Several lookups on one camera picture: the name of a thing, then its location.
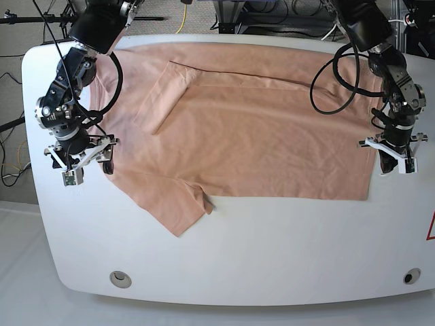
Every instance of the shirt sleeve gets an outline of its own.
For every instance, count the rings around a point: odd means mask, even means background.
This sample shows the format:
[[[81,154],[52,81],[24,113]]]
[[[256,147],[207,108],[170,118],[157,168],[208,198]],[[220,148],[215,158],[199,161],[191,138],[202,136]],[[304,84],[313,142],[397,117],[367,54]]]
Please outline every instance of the shirt sleeve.
[[[180,180],[123,169],[117,169],[110,179],[175,236],[213,210],[200,187]]]

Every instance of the round hole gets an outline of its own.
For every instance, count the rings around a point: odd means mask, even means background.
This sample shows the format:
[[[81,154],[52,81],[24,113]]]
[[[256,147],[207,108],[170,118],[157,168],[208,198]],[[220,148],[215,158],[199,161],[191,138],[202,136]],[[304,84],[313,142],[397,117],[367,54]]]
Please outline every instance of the round hole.
[[[125,275],[123,275],[121,273],[115,272],[114,276],[117,280],[125,280]]]
[[[110,281],[120,289],[126,289],[131,286],[131,278],[127,274],[119,271],[110,273]]]
[[[419,268],[413,268],[409,272],[407,272],[403,278],[403,282],[406,285],[411,285],[417,282],[417,280],[420,278],[421,270]]]

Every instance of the floor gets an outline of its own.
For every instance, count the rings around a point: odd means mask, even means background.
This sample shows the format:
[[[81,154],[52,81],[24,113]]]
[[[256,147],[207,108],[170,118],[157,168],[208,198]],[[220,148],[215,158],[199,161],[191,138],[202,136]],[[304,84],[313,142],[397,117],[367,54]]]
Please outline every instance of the floor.
[[[278,0],[274,13],[277,16],[284,16],[286,13],[286,1],[291,11],[292,0]],[[319,0],[295,0],[297,1],[297,10],[301,14],[309,14],[317,9]],[[57,16],[65,7],[65,0],[38,0],[38,5],[44,12],[54,2],[50,13]],[[85,0],[73,0],[76,8],[80,11],[85,8]],[[391,14],[391,0],[378,0],[378,6],[387,16]],[[255,3],[255,8],[262,9],[264,4]],[[179,28],[183,16],[184,5],[178,0],[145,0],[141,8],[140,16],[164,16],[162,22],[134,22],[128,30],[128,35],[139,34],[165,34],[175,33]],[[18,16],[36,16],[37,11],[32,1],[2,0],[0,2],[0,12],[10,10]],[[186,24],[182,33],[217,33],[216,30],[210,30],[215,22],[215,11],[211,1],[194,1],[188,6],[188,15]],[[61,38],[60,29],[54,26],[54,33],[57,38]],[[251,31],[251,33],[264,33],[264,31]],[[288,34],[279,34],[280,36],[290,36]],[[38,46],[43,41],[43,24],[15,24],[1,25],[0,29],[0,75],[8,72],[18,81],[21,80],[21,60],[22,57],[2,58],[1,56],[10,56],[24,54],[28,49]],[[14,82],[8,75],[0,79],[0,101],[2,105],[0,124],[17,119],[23,110],[22,92],[19,84]],[[4,132],[1,139],[5,139],[9,132]],[[21,145],[20,161],[24,166],[29,160],[29,152],[25,143],[26,131],[24,125],[17,127],[10,138],[5,142],[6,164],[18,165],[18,148]],[[16,169],[11,166],[5,166],[5,174],[16,173]],[[37,204],[35,186],[31,171],[26,172],[13,187],[5,187],[0,183],[0,200],[26,202]]]

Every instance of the white table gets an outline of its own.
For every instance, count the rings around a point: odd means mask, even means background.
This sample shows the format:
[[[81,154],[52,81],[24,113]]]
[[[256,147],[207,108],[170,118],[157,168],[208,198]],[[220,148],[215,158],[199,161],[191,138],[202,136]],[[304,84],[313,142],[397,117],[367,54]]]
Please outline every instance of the white table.
[[[249,35],[125,37],[118,48],[162,42],[250,43],[334,53],[338,44]],[[71,44],[63,44],[64,53]],[[381,177],[366,202],[212,197],[213,214],[176,238],[112,185],[97,163],[85,183],[64,187],[44,148],[54,139],[34,118],[36,100],[56,75],[54,46],[31,49],[22,64],[23,96],[35,185],[58,275],[78,291],[156,302],[272,306],[342,302],[435,288],[435,62],[407,56],[428,108],[415,132],[416,175]],[[405,285],[404,275],[421,277]],[[109,274],[133,280],[119,289]]]

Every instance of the pink t-shirt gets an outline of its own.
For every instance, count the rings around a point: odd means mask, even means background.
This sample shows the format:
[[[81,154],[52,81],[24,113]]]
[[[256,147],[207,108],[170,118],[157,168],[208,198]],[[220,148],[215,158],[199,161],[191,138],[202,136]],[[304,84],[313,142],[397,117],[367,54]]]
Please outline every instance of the pink t-shirt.
[[[314,111],[311,81],[329,54],[268,46],[166,43],[117,51],[124,85],[101,125],[120,143],[109,179],[179,236],[213,206],[210,196],[365,200],[379,98],[357,95],[336,115]],[[97,61],[91,108],[116,88],[109,58]],[[340,60],[355,82],[355,61]],[[362,61],[360,87],[381,89]],[[326,69],[314,91],[325,111],[350,92]]]

